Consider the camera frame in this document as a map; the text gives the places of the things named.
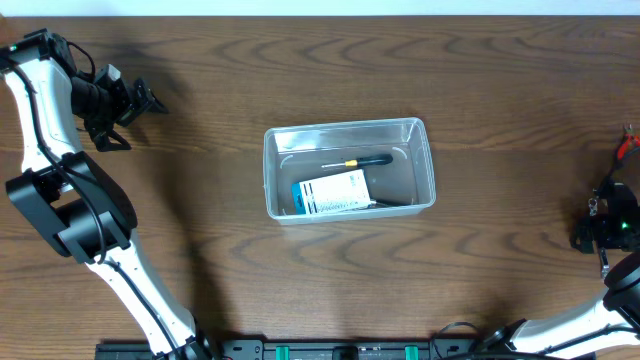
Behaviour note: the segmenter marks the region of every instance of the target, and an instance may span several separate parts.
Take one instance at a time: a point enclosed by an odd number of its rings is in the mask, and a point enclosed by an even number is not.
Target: black base
[[[435,344],[444,357],[468,352],[473,339],[438,339]],[[260,340],[226,341],[222,357],[232,360],[436,360],[433,345],[428,341],[410,342],[265,342]],[[288,347],[285,358],[276,356],[277,348]],[[406,351],[417,347],[417,358]],[[95,360],[153,360],[147,344],[100,344]]]

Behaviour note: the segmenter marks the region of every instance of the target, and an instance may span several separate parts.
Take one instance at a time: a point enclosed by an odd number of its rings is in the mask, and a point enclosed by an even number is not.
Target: wood grain
[[[626,17],[9,19],[49,27],[145,77],[171,110],[91,155],[133,201],[145,251],[212,334],[428,337],[490,330],[594,296],[598,260],[568,234],[640,118],[640,20]],[[77,54],[81,67],[87,61]],[[281,227],[262,189],[264,132],[418,116],[438,200],[419,216]],[[0,169],[22,157],[0,87]],[[638,171],[623,179],[638,188]],[[91,359],[142,339],[92,273],[0,200],[0,358]],[[613,262],[623,254],[612,253]],[[637,349],[604,359],[640,359]]]

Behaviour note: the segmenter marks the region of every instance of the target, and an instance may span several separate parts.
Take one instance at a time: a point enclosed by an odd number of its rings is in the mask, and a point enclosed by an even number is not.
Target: box
[[[369,195],[401,206],[296,214],[293,184],[348,171],[326,171],[322,165],[383,153],[391,154],[393,162],[363,168]],[[414,215],[436,200],[427,132],[418,118],[269,129],[263,174],[267,212],[282,225]]]

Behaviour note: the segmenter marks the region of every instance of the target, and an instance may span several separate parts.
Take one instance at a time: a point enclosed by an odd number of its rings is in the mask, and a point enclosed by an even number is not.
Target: white wall
[[[4,16],[640,15],[640,0],[0,0]]]

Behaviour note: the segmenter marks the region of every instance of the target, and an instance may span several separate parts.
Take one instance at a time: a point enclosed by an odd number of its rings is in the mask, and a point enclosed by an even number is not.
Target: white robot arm
[[[59,254],[86,263],[107,282],[140,324],[154,354],[172,353],[195,339],[193,316],[171,295],[142,251],[133,207],[82,151],[74,120],[74,113],[84,118],[98,150],[121,150],[126,146],[117,147],[123,139],[117,138],[113,124],[128,124],[137,116],[133,114],[152,105],[157,110],[161,104],[149,97],[146,86],[128,88],[110,65],[94,83],[76,76],[66,40],[46,30],[27,35],[0,54],[24,137],[23,175],[7,183],[9,198]],[[129,104],[115,108],[114,93],[121,90]],[[114,134],[120,144],[108,141]],[[50,159],[71,181],[61,177]],[[82,191],[83,199],[58,209],[50,205],[61,191],[71,189]],[[100,224],[88,216],[88,206],[97,209]],[[96,226],[103,227],[106,248],[96,243]]]
[[[606,291],[595,299],[562,314],[522,324],[510,342],[519,352],[542,353],[574,359],[619,345],[640,345],[631,325],[616,311],[604,307]],[[564,347],[577,338],[603,333],[585,342]]]

